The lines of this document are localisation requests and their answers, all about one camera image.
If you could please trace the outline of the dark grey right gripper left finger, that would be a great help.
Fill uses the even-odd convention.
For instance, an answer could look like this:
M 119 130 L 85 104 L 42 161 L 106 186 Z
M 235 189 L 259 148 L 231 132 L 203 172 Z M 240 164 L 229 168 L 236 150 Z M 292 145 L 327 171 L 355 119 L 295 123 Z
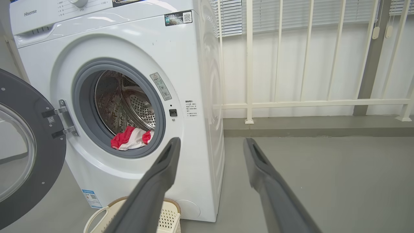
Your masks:
M 170 139 L 106 228 L 106 233 L 155 233 L 165 193 L 173 186 L 181 140 Z

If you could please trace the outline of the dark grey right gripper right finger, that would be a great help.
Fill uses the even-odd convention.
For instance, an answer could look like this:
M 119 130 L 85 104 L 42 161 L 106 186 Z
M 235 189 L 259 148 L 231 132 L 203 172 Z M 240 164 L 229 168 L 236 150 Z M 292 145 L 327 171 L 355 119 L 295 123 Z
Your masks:
M 260 195 L 269 233 L 320 233 L 321 230 L 253 138 L 243 151 L 249 182 Z

